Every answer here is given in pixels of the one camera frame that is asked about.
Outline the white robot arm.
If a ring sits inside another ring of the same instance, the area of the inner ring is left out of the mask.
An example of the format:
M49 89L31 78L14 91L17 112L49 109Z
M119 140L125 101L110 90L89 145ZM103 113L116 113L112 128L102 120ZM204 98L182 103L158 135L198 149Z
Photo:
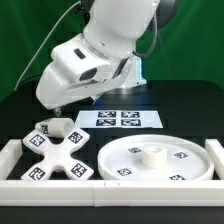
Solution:
M180 0L90 0L82 33L56 46L36 96L48 110L93 97L132 82L139 54L136 42L175 16Z

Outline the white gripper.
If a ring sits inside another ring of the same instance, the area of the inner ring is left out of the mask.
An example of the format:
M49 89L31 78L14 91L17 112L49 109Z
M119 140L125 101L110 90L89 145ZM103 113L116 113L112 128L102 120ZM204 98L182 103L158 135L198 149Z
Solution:
M56 46L45 68L36 96L48 110L61 116L61 106L120 87L131 69L130 59L104 56L78 34Z

